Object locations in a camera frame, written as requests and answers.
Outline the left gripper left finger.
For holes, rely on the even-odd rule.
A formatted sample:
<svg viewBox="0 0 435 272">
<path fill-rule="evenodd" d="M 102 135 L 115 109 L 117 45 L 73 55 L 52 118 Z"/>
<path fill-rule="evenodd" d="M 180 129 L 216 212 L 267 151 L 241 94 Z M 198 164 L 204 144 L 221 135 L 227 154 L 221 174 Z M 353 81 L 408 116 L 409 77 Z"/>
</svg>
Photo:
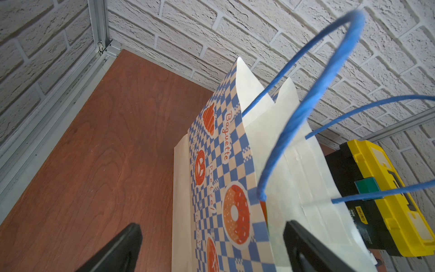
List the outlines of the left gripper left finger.
<svg viewBox="0 0 435 272">
<path fill-rule="evenodd" d="M 133 272 L 142 240 L 140 225 L 130 223 L 77 269 L 77 272 Z"/>
</svg>

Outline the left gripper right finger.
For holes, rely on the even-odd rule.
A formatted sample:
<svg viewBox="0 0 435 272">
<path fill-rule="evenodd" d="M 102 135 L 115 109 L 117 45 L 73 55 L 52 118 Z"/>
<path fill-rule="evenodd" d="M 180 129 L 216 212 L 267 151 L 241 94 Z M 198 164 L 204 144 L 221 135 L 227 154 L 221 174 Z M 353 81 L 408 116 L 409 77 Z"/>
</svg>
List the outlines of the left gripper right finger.
<svg viewBox="0 0 435 272">
<path fill-rule="evenodd" d="M 283 239 L 294 272 L 353 271 L 298 221 L 286 223 Z"/>
</svg>

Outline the white blue checkered paper bag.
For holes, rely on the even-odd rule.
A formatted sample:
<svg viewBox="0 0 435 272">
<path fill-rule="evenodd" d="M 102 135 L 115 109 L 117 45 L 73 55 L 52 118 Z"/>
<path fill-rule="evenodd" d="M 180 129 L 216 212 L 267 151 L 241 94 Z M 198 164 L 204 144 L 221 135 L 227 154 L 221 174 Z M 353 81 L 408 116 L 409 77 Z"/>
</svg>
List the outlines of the white blue checkered paper bag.
<svg viewBox="0 0 435 272">
<path fill-rule="evenodd" d="M 353 10 L 263 86 L 241 57 L 174 150 L 172 269 L 293 272 L 283 232 L 298 221 L 353 272 L 377 261 L 347 201 L 424 190 L 433 181 L 341 196 L 308 117 L 360 40 Z"/>
</svg>

